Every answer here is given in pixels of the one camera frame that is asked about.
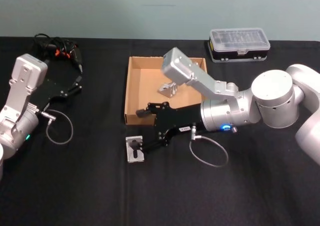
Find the black table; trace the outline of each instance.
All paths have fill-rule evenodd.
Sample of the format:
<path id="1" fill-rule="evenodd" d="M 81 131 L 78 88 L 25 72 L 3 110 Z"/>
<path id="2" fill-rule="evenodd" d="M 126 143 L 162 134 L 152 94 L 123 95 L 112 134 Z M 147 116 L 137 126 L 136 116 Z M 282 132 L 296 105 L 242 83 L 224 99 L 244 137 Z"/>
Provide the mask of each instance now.
<path id="1" fill-rule="evenodd" d="M 286 129 L 262 122 L 237 134 L 209 135 L 226 147 L 223 169 L 201 164 L 189 152 L 189 135 L 140 164 L 128 164 L 125 136 L 149 127 L 124 125 L 128 57 L 162 56 L 177 46 L 190 57 L 205 57 L 215 79 L 240 90 L 270 69 L 302 63 L 320 71 L 320 43 L 271 41 L 264 62 L 213 64 L 203 41 L 77 39 L 84 61 L 83 91 L 57 109 L 74 123 L 66 146 L 52 144 L 39 125 L 18 154 L 5 162 L 0 183 L 1 226 L 316 226 L 320 225 L 320 167 L 295 142 L 310 115 Z M 15 58 L 30 38 L 0 38 L 0 104 L 7 98 Z M 76 70 L 53 64 L 48 77 L 70 83 Z M 213 163 L 218 148 L 197 142 L 194 150 Z"/>

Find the cable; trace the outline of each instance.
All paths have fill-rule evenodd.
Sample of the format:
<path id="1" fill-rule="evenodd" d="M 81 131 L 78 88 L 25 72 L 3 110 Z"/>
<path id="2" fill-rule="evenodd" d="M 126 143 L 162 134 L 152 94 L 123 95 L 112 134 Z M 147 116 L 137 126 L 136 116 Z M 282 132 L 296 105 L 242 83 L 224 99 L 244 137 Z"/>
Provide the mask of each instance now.
<path id="1" fill-rule="evenodd" d="M 193 155 L 197 160 L 199 160 L 200 162 L 202 162 L 202 163 L 204 163 L 204 164 L 206 164 L 206 165 L 209 165 L 209 166 L 212 166 L 212 167 L 216 167 L 216 168 L 222 168 L 222 167 L 224 167 L 224 166 L 226 166 L 226 165 L 228 164 L 228 162 L 229 162 L 228 152 L 225 150 L 225 148 L 224 148 L 221 144 L 219 144 L 217 141 L 215 141 L 215 140 L 213 140 L 213 139 L 210 139 L 210 138 L 208 138 L 208 137 L 201 136 L 201 135 L 200 135 L 199 138 L 196 138 L 195 140 L 197 140 L 197 139 L 208 140 L 208 141 L 212 142 L 213 144 L 219 146 L 219 147 L 223 150 L 223 152 L 224 152 L 224 154 L 225 154 L 225 158 L 226 158 L 226 159 L 225 159 L 225 163 L 224 163 L 223 165 L 210 164 L 210 163 L 208 163 L 207 161 L 204 161 L 204 160 L 200 159 L 197 155 L 195 155 L 195 153 L 193 152 L 192 147 L 191 147 L 192 141 L 190 141 L 190 143 L 189 143 L 189 149 L 190 149 L 192 155 Z"/>
<path id="2" fill-rule="evenodd" d="M 48 124 L 47 127 L 46 127 L 46 130 L 45 130 L 45 133 L 46 133 L 46 136 L 48 137 L 48 139 L 49 139 L 51 142 L 53 142 L 54 144 L 56 144 L 56 145 L 65 145 L 65 144 L 69 143 L 69 142 L 72 140 L 73 136 L 74 136 L 74 126 L 73 126 L 73 124 L 72 124 L 71 119 L 70 119 L 67 115 L 65 115 L 64 113 L 62 113 L 62 112 L 60 112 L 60 111 L 51 110 L 51 109 L 49 109 L 49 110 L 47 110 L 47 111 L 52 111 L 52 112 L 59 113 L 59 114 L 63 115 L 63 116 L 69 121 L 70 126 L 71 126 L 71 135 L 70 135 L 70 138 L 69 138 L 68 140 L 64 141 L 64 142 L 57 142 L 57 141 L 54 141 L 54 140 L 49 136 L 49 126 L 50 126 L 50 124 Z"/>

